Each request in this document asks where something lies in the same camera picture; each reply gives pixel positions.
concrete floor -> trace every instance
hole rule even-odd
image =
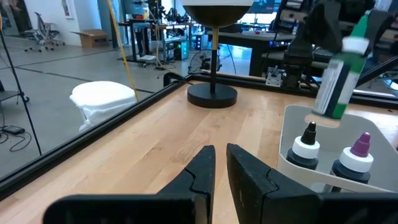
[[[22,39],[7,38],[7,46],[12,61],[16,67],[17,76],[25,94],[30,98],[27,104],[39,139],[42,152],[67,142],[79,134],[83,120],[79,109],[69,100],[74,87],[84,82],[109,80],[129,86],[126,70],[121,61],[120,52],[111,48],[81,49],[79,47],[63,46],[55,51],[24,52],[30,42]],[[247,75],[251,49],[229,47],[232,51],[236,72]],[[4,48],[0,54],[7,61]],[[234,73],[234,67],[228,48],[220,50],[221,71]],[[178,73],[186,75],[190,59],[175,62]],[[141,65],[129,63],[132,77],[139,91],[140,99],[148,97],[150,92],[159,91],[163,87],[164,71],[154,70],[154,66],[142,68]],[[7,65],[0,60],[0,80],[6,90],[16,90],[16,82]],[[386,91],[385,85],[374,84],[373,88]],[[20,126],[32,134],[24,106],[17,98],[3,101],[5,125]],[[9,148],[20,139],[10,137],[0,144],[0,177],[27,164],[39,157],[39,151],[34,139],[29,145],[17,152],[9,152]]]

office chair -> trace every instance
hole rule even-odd
[[[35,44],[29,47],[30,50],[42,51],[41,45],[44,45],[45,49],[54,50],[54,46],[65,45],[64,42],[55,40],[56,36],[59,35],[58,30],[52,30],[51,26],[54,25],[51,22],[44,22],[41,14],[35,12],[37,16],[37,29],[28,30],[25,33],[34,36]]]

